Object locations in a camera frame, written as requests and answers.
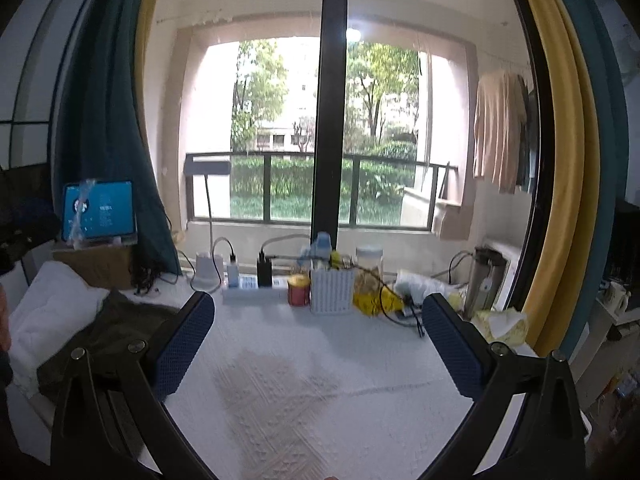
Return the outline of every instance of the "teal curtain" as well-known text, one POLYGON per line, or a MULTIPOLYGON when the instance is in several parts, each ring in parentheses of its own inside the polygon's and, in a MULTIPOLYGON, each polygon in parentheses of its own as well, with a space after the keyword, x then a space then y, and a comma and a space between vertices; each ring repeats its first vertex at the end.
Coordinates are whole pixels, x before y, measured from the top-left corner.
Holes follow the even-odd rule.
POLYGON ((137 262, 180 274, 136 117, 134 40, 141 0, 94 0, 79 33, 56 136, 54 192, 86 178, 131 180, 137 262))
MULTIPOLYGON (((593 0, 562 1, 574 22, 589 70, 600 140, 600 192, 589 259, 574 314, 560 345, 561 351, 569 356, 574 351, 588 320, 607 261, 616 205, 616 189, 622 177, 620 171, 622 167, 624 167, 623 177, 626 186, 627 161, 619 160, 618 153, 623 151, 623 146, 619 144, 626 143, 628 158, 628 134, 623 137, 623 132, 618 129, 622 113, 620 103, 614 102, 616 95, 612 92, 611 86, 615 85, 617 79, 622 87, 622 78, 600 12, 593 0)), ((623 115, 626 124, 626 104, 623 115)))

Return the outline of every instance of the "metal railing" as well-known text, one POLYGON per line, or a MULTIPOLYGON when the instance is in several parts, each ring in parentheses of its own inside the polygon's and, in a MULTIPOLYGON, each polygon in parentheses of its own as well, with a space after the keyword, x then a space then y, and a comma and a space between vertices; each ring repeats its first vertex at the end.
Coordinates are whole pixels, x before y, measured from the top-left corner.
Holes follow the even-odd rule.
MULTIPOLYGON (((187 216, 190 221, 192 220, 208 220, 208 218, 198 218, 194 214, 194 201, 193 201, 193 177, 194 176, 208 176, 214 175, 229 175, 231 173, 231 159, 233 157, 261 157, 264 161, 262 168, 262 219, 243 219, 243 218, 216 218, 215 221, 233 221, 233 222, 245 222, 245 223, 260 223, 260 224, 289 224, 289 225, 305 225, 308 222, 305 221, 289 221, 289 220, 273 220, 271 219, 271 160, 273 157, 305 157, 313 158, 313 153, 307 152, 211 152, 211 153, 187 153, 184 162, 184 174, 186 178, 186 202, 187 202, 187 216)), ((457 171, 457 166, 450 164, 433 164, 428 162, 421 162, 418 160, 406 160, 404 158, 389 158, 385 156, 375 155, 358 155, 351 153, 342 154, 342 158, 345 160, 353 161, 353 169, 351 172, 351 197, 349 206, 349 222, 347 224, 341 223, 341 226, 357 227, 377 227, 387 230, 418 230, 418 231, 431 231, 433 228, 433 217, 435 213, 436 200, 438 198, 446 198, 447 194, 447 181, 449 177, 449 171, 457 171), (425 227, 415 226, 389 226, 389 225, 372 225, 372 224, 359 224, 357 222, 358 217, 358 194, 360 190, 360 165, 362 162, 377 162, 381 164, 393 164, 398 166, 413 166, 417 168, 431 168, 431 192, 429 196, 429 213, 427 218, 427 225, 425 227), (440 190, 438 191, 438 178, 440 170, 444 171, 444 178, 440 190)))

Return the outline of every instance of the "clear jar with white lid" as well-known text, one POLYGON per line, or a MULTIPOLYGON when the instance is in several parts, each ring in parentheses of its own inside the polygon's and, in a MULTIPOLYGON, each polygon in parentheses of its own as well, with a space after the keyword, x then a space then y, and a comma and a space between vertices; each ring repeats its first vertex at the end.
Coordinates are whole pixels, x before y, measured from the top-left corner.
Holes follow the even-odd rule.
POLYGON ((367 270, 358 270, 355 294, 378 293, 383 272, 383 251, 380 246, 356 247, 356 263, 367 270))

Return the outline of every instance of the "grass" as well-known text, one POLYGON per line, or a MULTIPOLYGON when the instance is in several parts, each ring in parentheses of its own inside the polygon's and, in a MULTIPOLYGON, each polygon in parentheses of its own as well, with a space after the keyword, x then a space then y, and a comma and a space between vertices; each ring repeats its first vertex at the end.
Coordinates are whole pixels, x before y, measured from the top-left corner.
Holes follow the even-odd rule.
MULTIPOLYGON (((402 203, 382 204, 370 198, 358 200, 358 224, 400 225, 402 203)), ((262 219, 262 197, 231 197, 231 218, 262 219)), ((340 199, 340 223, 349 222, 349 197, 340 199)), ((271 197, 271 219, 311 222, 311 197, 271 197)))

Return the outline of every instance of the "blue screen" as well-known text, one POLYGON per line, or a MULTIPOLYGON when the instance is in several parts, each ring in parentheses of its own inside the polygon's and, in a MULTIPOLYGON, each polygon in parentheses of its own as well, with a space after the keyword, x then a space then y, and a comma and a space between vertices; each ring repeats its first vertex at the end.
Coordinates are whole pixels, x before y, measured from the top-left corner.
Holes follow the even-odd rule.
MULTIPOLYGON (((67 186, 62 239, 68 240, 78 209, 80 186, 67 186)), ((130 182, 97 182, 89 191, 80 216, 84 238, 103 238, 135 232, 130 182)))

